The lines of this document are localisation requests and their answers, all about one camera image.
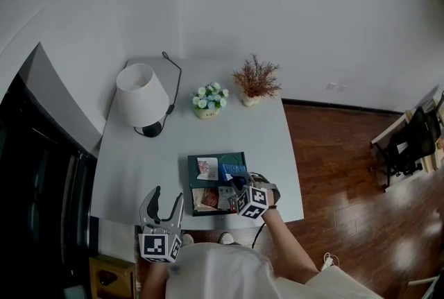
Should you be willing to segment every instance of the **dried red plant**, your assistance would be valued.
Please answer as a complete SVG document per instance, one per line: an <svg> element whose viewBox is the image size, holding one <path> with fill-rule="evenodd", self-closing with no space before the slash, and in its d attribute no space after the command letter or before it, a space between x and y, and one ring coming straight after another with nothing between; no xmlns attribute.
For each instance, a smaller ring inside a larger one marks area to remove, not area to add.
<svg viewBox="0 0 444 299"><path fill-rule="evenodd" d="M257 55L252 53L251 56L253 60L245 60L242 70L233 73L235 83L240 85L250 98L274 98L276 92L282 89L280 84L276 83L277 78L273 76L273 72L280 68L279 65L273 65L271 62L259 63Z"/></svg>

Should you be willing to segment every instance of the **person's arm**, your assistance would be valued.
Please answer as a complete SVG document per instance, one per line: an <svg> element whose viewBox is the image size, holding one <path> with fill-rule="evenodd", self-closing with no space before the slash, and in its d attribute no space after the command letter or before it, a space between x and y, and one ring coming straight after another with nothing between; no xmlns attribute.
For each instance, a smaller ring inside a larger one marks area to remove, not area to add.
<svg viewBox="0 0 444 299"><path fill-rule="evenodd" d="M168 278L168 264L152 263L146 274L141 299L164 299Z"/></svg>
<svg viewBox="0 0 444 299"><path fill-rule="evenodd" d="M318 269L285 225L278 210L269 209L262 218L271 234L282 277L305 284L317 275Z"/></svg>

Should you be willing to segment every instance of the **white cable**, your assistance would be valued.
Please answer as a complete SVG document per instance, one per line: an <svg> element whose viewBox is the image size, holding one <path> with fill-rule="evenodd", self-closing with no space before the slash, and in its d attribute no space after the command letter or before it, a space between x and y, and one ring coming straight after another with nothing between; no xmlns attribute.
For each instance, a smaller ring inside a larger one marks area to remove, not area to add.
<svg viewBox="0 0 444 299"><path fill-rule="evenodd" d="M336 264L334 264L333 257L338 260L337 266L339 267L339 258L338 258L338 256L332 255L329 252L325 253L325 255L324 255L324 264L327 264L327 260L330 258L330 259L332 259L332 264L331 265L332 266L336 266Z"/></svg>

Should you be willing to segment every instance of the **vase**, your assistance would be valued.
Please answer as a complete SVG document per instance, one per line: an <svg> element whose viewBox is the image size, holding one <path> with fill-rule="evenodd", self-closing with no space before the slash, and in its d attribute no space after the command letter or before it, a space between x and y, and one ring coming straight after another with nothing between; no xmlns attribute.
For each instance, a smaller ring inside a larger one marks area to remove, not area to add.
<svg viewBox="0 0 444 299"><path fill-rule="evenodd" d="M210 118L214 118L217 114L219 114L219 109L199 109L199 110L194 110L194 112L196 113L197 117L199 119L210 119Z"/></svg>
<svg viewBox="0 0 444 299"><path fill-rule="evenodd" d="M253 107L254 105L260 102L261 97L260 96L250 97L247 96L245 93L242 93L241 100L246 107Z"/></svg>

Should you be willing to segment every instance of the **baseboard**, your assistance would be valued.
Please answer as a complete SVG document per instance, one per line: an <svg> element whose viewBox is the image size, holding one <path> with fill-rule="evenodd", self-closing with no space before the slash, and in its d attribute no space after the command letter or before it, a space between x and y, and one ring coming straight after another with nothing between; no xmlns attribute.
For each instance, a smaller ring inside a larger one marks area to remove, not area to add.
<svg viewBox="0 0 444 299"><path fill-rule="evenodd" d="M333 104L333 103L323 103L323 102L315 102L315 101L301 101L300 99L282 98L282 103L289 104L289 105L303 105L306 107L344 109L344 110L354 110L354 111L358 111L358 112L370 112L370 113L380 113L380 114L390 114L390 115L403 115L404 114L401 112L395 112L393 110L365 108L365 107L358 107L356 105L346 105L346 104Z"/></svg>

